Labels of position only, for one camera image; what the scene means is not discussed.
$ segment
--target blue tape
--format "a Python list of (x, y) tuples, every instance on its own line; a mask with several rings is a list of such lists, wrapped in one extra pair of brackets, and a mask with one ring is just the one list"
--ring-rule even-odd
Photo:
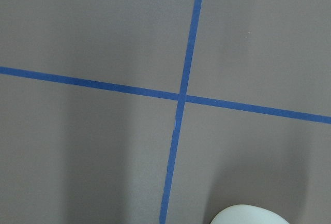
[(210, 99), (199, 96), (186, 96), (186, 101), (190, 103), (197, 103), (197, 104), (209, 105), (209, 106), (226, 108), (226, 109), (236, 109), (236, 110), (242, 110), (253, 113), (268, 114), (268, 115), (275, 115), (275, 116), (281, 116), (281, 117), (287, 117), (287, 118), (293, 118), (293, 119), (299, 119), (299, 120), (305, 120), (311, 122), (331, 124), (331, 117), (324, 115), (301, 113), (296, 111), (275, 109), (275, 108), (250, 105), (239, 102), (216, 100), (216, 99)]
[(49, 82), (104, 89), (106, 91), (117, 91), (122, 93), (150, 96), (150, 97), (156, 97), (156, 98), (162, 98), (168, 100), (178, 100), (177, 93), (156, 91), (154, 89), (125, 86), (125, 85), (113, 84), (113, 83), (104, 83), (104, 82), (87, 80), (87, 79), (65, 77), (65, 76), (59, 76), (59, 75), (47, 74), (47, 73), (41, 73), (41, 72), (35, 72), (29, 70), (0, 67), (0, 73), (11, 76), (23, 77), (23, 78), (31, 78), (31, 79), (38, 79)]
[(164, 183), (163, 196), (162, 196), (162, 202), (160, 208), (160, 216), (159, 216), (160, 224), (165, 224), (167, 218), (172, 178), (173, 178), (175, 162), (176, 162), (180, 129), (182, 127), (187, 87), (190, 78), (191, 64), (192, 64), (192, 58), (194, 52), (195, 38), (197, 36), (201, 4), (202, 4), (202, 0), (194, 0), (191, 26), (190, 26), (186, 55), (184, 60), (183, 75), (182, 75), (182, 81), (180, 83), (179, 97), (177, 102), (175, 128), (172, 133), (170, 152), (168, 157), (167, 174), (165, 177), (166, 179)]

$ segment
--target gray surface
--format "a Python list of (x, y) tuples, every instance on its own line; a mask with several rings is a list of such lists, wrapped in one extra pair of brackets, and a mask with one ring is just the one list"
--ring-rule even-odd
[(0, 223), (157, 223), (175, 102), (0, 75)]
[(331, 0), (203, 0), (189, 94), (331, 115)]
[(178, 92), (193, 1), (0, 0), (0, 64)]
[(208, 224), (235, 204), (330, 223), (327, 124), (186, 105), (167, 223)]

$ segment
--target white object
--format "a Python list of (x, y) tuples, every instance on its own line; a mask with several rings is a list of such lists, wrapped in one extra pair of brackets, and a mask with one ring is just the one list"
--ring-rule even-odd
[(228, 207), (216, 215), (210, 224), (289, 224), (279, 215), (250, 205)]

